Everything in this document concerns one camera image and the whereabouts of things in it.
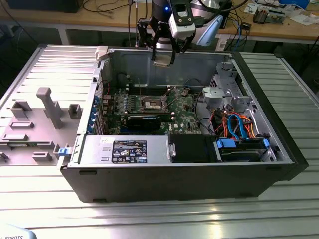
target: workbench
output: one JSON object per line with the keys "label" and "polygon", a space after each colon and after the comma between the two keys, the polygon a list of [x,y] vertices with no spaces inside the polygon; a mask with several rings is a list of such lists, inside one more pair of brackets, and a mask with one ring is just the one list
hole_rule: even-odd
{"label": "workbench", "polygon": [[[68,29],[128,32],[128,6],[114,10],[112,17],[108,17],[96,12],[86,11],[83,8],[79,9],[76,14],[50,11],[12,10],[9,9],[9,6],[4,0],[2,1],[10,14],[22,26],[47,27],[57,29],[59,31],[61,42],[64,45],[70,45],[70,40],[66,31]],[[108,2],[112,1],[97,0],[98,5]],[[125,0],[120,0],[115,4],[109,5],[109,9],[125,4],[127,4]],[[96,10],[94,1],[90,1],[88,4],[86,4],[86,7],[91,10]],[[288,18],[285,19],[283,24],[255,24],[253,23],[252,19],[253,15],[244,13],[244,9],[245,7],[242,6],[240,9],[237,10],[237,13],[244,22],[252,24],[248,40],[313,44],[316,37],[318,36],[318,24],[304,26]],[[146,11],[144,1],[138,3],[138,10],[138,18],[144,17]],[[307,10],[318,11],[319,6],[309,4]],[[150,16],[150,3],[148,4],[148,13],[148,16]],[[135,8],[133,7],[130,21],[131,32],[135,32],[136,30],[135,16]],[[10,16],[8,16],[3,8],[0,8],[0,24],[16,25],[16,23],[10,18]],[[232,24],[232,21],[228,21],[225,29],[220,29],[218,31],[218,34],[216,35],[216,37],[220,39],[217,44],[216,50],[223,50],[225,41],[227,39],[233,38],[236,33],[237,30]]]}

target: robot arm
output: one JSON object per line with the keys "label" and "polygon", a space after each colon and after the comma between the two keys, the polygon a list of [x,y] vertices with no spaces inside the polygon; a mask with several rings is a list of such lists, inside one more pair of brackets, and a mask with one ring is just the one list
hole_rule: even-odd
{"label": "robot arm", "polygon": [[[201,28],[211,22],[221,12],[236,9],[248,0],[244,0],[237,6],[224,9],[230,0],[225,0],[219,9],[206,6],[202,0],[198,0],[204,9],[214,10],[215,13],[208,19],[202,16],[193,16],[190,0],[152,0],[152,15],[150,19],[140,19],[137,25],[141,41],[144,46],[152,49],[152,61],[156,59],[156,48],[160,44],[163,48],[172,49],[170,64],[174,63],[175,54],[185,52],[196,36],[196,28]],[[150,26],[152,34],[147,33]]]}

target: black cable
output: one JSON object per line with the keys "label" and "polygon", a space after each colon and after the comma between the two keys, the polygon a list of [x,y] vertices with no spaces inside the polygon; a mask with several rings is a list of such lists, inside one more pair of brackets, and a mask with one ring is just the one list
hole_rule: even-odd
{"label": "black cable", "polygon": [[145,8],[146,8],[145,19],[147,19],[148,18],[148,0],[145,0]]}
{"label": "black cable", "polygon": [[132,5],[129,5],[128,27],[129,27],[129,44],[130,44],[130,47],[131,47],[131,28],[130,28],[131,8],[132,8]]}
{"label": "black cable", "polygon": [[310,51],[309,51],[309,52],[311,52],[311,51],[313,50],[313,48],[315,47],[315,45],[316,45],[318,39],[319,39],[319,35],[317,36],[317,39],[315,40],[313,46],[310,48]]}
{"label": "black cable", "polygon": [[39,43],[38,43],[38,42],[24,29],[24,27],[21,26],[21,24],[20,24],[17,20],[15,20],[15,18],[7,11],[7,9],[4,7],[4,5],[3,5],[3,3],[2,3],[1,0],[0,0],[0,2],[1,2],[1,6],[3,7],[4,11],[11,17],[11,19],[12,19],[13,21],[15,21],[15,23],[16,23],[19,27],[21,27],[21,28],[23,29],[23,31],[25,31],[25,33],[30,37],[30,39],[31,39],[32,41],[34,41],[34,43],[38,46]]}
{"label": "black cable", "polygon": [[202,94],[203,94],[203,91],[201,91],[201,92],[199,93],[199,95],[198,95],[198,97],[197,97],[197,99],[196,99],[196,103],[195,103],[195,106],[194,106],[195,117],[196,117],[197,121],[199,122],[199,124],[200,124],[203,128],[205,128],[205,129],[208,131],[208,133],[210,133],[210,134],[212,134],[212,135],[215,135],[214,132],[213,132],[211,129],[209,129],[208,127],[206,127],[206,125],[204,125],[204,124],[201,122],[201,120],[203,120],[204,118],[202,118],[201,120],[198,119],[198,115],[197,115],[197,111],[196,111],[196,110],[197,110],[198,99],[199,99],[200,95],[202,95]]}
{"label": "black cable", "polygon": [[[219,14],[221,14],[222,9],[226,6],[226,4],[228,4],[230,0],[226,0],[225,2],[223,2],[223,4],[220,6],[220,8],[217,10],[217,12],[215,12],[213,14],[213,16],[211,16],[209,19],[205,20],[205,24],[209,23],[210,21],[212,21],[215,17],[217,17]],[[209,11],[211,11],[212,9],[214,11],[216,11],[216,9],[211,8],[211,7],[207,7],[201,0],[199,0],[200,4],[203,5],[204,8],[208,9]]]}
{"label": "black cable", "polygon": [[[199,3],[207,10],[209,11],[216,11],[216,9],[214,8],[211,8],[211,7],[208,7],[206,6],[201,0],[198,0]],[[232,11],[232,10],[235,10],[239,7],[241,7],[242,5],[244,5],[246,2],[248,2],[248,0],[244,0],[242,3],[238,4],[237,6],[234,6],[232,8],[228,8],[228,9],[223,9],[225,7],[225,5],[229,2],[229,0],[226,0],[221,6],[220,8],[217,10],[217,12],[215,14],[213,14],[213,16],[211,18],[209,18],[209,21],[205,21],[205,23],[209,23],[210,21],[212,21],[217,15],[219,15],[220,13],[223,13],[223,12],[229,12],[229,11]]]}
{"label": "black cable", "polygon": [[135,36],[135,47],[138,47],[138,6],[137,6],[137,3],[136,3],[136,36]]}
{"label": "black cable", "polygon": [[88,9],[88,8],[85,7],[85,4],[87,4],[89,1],[91,1],[91,0],[86,0],[86,2],[83,3],[83,8],[84,8],[85,10],[87,10],[87,11],[97,12],[97,13],[99,13],[99,12],[113,11],[113,10],[116,10],[116,9],[119,9],[119,8],[122,8],[122,7],[125,7],[125,6],[129,6],[129,4],[126,4],[126,5],[122,5],[122,6],[115,7],[115,8],[113,8],[113,9],[108,9],[108,10],[103,10],[103,11],[94,11],[94,10],[90,10],[90,9]]}
{"label": "black cable", "polygon": [[197,81],[198,83],[200,83],[203,87],[205,87],[204,84],[201,83],[201,81],[200,81],[199,79],[197,79],[197,78],[189,78],[188,80],[186,80],[186,81],[184,82],[184,86],[186,86],[186,83],[187,83],[188,81],[190,81],[190,80],[195,80],[195,81]]}
{"label": "black cable", "polygon": [[299,75],[302,75],[304,73],[304,71],[306,70],[306,68],[308,67],[308,65],[310,64],[312,58],[314,58],[317,53],[319,52],[319,47],[317,49],[315,49],[315,51],[312,53],[313,48],[315,47],[317,41],[319,40],[319,35],[316,38],[315,42],[313,43],[312,47],[310,48],[309,53],[307,54],[307,56],[304,58],[304,61],[302,62],[300,68],[299,68]]}
{"label": "black cable", "polygon": [[[230,18],[231,20],[237,21],[237,22],[238,22],[238,26],[240,26],[240,22],[242,22],[242,21],[241,21],[240,16],[237,14],[237,12],[236,12],[236,14],[230,12],[230,14],[237,16],[237,20],[234,19],[234,18],[231,17],[231,16],[230,16],[229,18]],[[227,51],[227,49],[228,49],[229,47],[230,47],[230,50],[231,50],[231,47],[233,46],[232,44],[233,44],[233,42],[234,42],[234,40],[235,40],[235,37],[237,36],[237,34],[238,34],[238,32],[239,32],[238,26],[235,26],[235,25],[234,25],[234,27],[237,29],[236,34],[234,35],[234,37],[233,37],[233,39],[231,40],[231,42],[230,42],[230,43],[227,43],[228,46],[225,48],[225,51]]]}

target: power supply label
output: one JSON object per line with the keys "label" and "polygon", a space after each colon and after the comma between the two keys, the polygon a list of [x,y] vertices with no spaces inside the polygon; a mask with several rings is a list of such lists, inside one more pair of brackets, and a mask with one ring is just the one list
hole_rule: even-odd
{"label": "power supply label", "polygon": [[147,163],[146,140],[114,141],[112,163]]}

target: metal slotted surface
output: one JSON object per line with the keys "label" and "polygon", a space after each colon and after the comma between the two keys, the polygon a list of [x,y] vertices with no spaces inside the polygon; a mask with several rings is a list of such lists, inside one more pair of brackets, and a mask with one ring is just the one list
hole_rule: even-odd
{"label": "metal slotted surface", "polygon": [[[271,86],[263,88],[272,92]],[[299,84],[290,86],[303,91]],[[282,114],[303,117],[302,112]],[[295,140],[303,147],[311,137],[316,134]],[[317,239],[318,170],[313,159],[305,172],[276,183],[258,198],[85,204],[54,166],[0,167],[0,218],[32,229],[38,239]]]}
{"label": "metal slotted surface", "polygon": [[318,99],[285,60],[273,54],[241,55],[309,165],[318,167]]}
{"label": "metal slotted surface", "polygon": [[59,101],[61,108],[67,109],[71,103],[83,107],[97,67],[95,50],[96,47],[55,45],[38,48],[1,107],[0,134],[11,121],[10,108],[15,101],[27,101],[31,108],[44,107],[36,97],[39,87],[50,87],[52,99]]}

